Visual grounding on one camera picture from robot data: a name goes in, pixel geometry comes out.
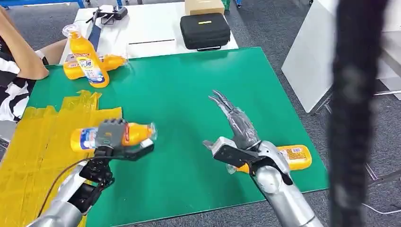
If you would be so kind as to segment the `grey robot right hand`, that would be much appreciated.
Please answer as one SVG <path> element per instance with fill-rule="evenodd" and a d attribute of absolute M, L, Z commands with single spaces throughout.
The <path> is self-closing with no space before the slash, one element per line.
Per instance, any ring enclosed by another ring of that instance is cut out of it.
<path fill-rule="evenodd" d="M 213 94 L 213 96 L 209 96 L 209 99 L 214 101 L 227 117 L 234 134 L 232 141 L 236 146 L 245 150 L 256 146 L 261 140 L 245 112 L 239 107 L 235 107 L 221 92 L 213 90 Z"/>

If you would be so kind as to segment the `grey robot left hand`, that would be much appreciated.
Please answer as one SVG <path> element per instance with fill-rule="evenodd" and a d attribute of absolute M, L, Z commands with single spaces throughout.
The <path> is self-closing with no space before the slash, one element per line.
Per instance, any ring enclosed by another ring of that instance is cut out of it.
<path fill-rule="evenodd" d="M 99 125 L 96 133 L 96 147 L 108 146 L 111 148 L 121 148 L 127 125 L 128 122 L 123 118 L 105 119 Z"/>

